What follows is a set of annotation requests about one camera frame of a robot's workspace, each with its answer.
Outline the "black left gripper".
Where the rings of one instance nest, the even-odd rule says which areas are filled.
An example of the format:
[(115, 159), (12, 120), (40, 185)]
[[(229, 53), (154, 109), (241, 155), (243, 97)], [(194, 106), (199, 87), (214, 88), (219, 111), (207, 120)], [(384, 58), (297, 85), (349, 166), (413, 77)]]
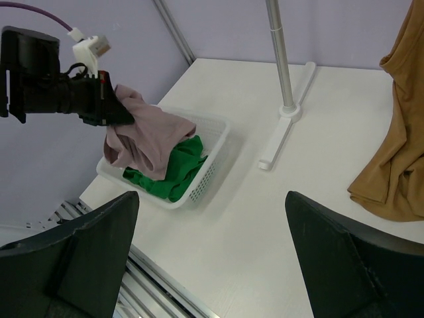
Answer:
[(112, 86), (110, 75), (104, 75), (104, 111), (101, 100), (101, 82), (85, 70), (71, 76), (72, 70), (66, 72), (69, 89), (66, 114), (77, 114), (91, 126), (131, 125), (134, 117), (119, 101)]

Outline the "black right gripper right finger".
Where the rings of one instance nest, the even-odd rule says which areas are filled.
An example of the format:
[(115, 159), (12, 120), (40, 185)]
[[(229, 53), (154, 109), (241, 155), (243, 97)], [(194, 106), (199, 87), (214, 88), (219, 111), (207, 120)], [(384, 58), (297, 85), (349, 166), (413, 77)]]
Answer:
[(286, 215), (315, 317), (422, 317), (423, 245), (290, 191)]

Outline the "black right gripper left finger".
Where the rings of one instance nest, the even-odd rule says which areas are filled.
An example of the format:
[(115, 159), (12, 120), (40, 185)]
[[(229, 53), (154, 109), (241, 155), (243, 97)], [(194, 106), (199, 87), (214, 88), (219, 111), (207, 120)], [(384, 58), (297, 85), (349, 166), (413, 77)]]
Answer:
[(2, 317), (112, 317), (138, 215), (128, 191), (1, 247)]

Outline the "mauve pink tank top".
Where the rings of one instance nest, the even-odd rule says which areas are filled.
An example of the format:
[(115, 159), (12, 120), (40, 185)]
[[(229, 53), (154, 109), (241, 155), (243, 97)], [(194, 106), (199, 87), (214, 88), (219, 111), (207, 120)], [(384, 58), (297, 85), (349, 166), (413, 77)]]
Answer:
[(147, 178), (162, 181), (166, 176), (171, 151), (191, 138), (196, 124), (147, 104), (142, 95), (124, 85), (115, 94), (134, 123), (107, 127), (103, 156), (116, 168), (132, 168)]

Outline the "green tank top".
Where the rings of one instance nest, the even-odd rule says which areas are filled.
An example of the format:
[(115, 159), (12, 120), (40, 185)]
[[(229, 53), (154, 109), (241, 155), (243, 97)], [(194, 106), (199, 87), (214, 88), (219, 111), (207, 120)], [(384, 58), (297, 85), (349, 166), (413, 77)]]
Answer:
[(124, 170), (123, 178), (150, 195), (174, 203), (182, 198), (206, 161), (207, 156), (202, 156), (202, 153), (203, 142), (200, 136), (195, 135), (180, 142), (171, 151), (163, 180), (150, 179), (132, 168)]

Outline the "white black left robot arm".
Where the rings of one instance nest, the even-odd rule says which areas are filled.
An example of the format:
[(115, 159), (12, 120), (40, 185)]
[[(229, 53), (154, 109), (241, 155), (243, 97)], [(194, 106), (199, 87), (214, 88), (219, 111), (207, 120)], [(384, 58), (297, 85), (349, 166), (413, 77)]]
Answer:
[(130, 125), (133, 116), (115, 95), (109, 73), (86, 64), (60, 71), (60, 41), (6, 26), (1, 31), (1, 116), (21, 123), (30, 113), (77, 114), (92, 126)]

